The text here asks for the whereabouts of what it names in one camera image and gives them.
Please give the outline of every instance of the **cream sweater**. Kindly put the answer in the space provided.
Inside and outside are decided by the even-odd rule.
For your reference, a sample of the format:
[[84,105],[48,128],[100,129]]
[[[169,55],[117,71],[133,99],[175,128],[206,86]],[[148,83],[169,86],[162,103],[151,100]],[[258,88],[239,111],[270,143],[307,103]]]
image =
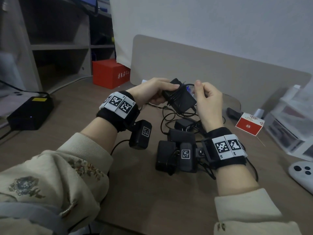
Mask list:
[[[109,189],[111,155],[91,139],[74,134],[56,151],[0,173],[0,202],[33,203],[59,210],[65,228],[93,221]],[[301,234],[295,222],[278,222],[282,214],[264,189],[215,198],[219,222],[214,234]],[[1,234],[52,234],[25,218],[0,216]]]

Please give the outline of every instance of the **wristband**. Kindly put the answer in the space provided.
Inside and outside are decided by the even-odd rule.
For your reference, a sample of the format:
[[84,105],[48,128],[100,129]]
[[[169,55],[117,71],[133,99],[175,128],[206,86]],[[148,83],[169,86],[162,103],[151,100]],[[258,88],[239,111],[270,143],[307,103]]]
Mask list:
[[226,127],[212,130],[202,140],[207,161],[213,169],[229,165],[246,165],[247,156],[237,136]]
[[96,116],[110,122],[117,132],[131,130],[140,113],[134,97],[127,91],[110,94],[99,109]]

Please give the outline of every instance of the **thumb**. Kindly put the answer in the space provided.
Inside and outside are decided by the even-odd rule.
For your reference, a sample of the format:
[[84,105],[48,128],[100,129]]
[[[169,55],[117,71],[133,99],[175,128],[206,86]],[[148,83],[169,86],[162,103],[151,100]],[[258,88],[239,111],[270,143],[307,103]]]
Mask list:
[[205,98],[203,85],[199,80],[195,82],[195,94],[197,96],[197,99]]
[[178,87],[179,87],[179,84],[173,84],[169,82],[160,81],[160,90],[173,91],[173,90],[177,90]]

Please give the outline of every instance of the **controller button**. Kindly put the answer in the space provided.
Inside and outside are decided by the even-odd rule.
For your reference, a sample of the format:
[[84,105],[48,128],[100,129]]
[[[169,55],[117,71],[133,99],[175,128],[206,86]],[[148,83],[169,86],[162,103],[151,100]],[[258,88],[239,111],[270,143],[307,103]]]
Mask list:
[[296,171],[301,171],[301,170],[302,170],[301,167],[299,167],[299,166],[294,166],[294,169],[295,169]]

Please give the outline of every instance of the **red box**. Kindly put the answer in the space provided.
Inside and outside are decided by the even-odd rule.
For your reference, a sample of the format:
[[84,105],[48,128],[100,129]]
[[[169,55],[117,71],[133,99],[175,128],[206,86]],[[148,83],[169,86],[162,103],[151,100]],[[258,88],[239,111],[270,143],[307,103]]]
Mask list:
[[264,125],[264,120],[257,118],[251,114],[243,113],[236,124],[237,128],[256,136]]
[[129,81],[131,70],[115,59],[92,61],[93,83],[113,89]]

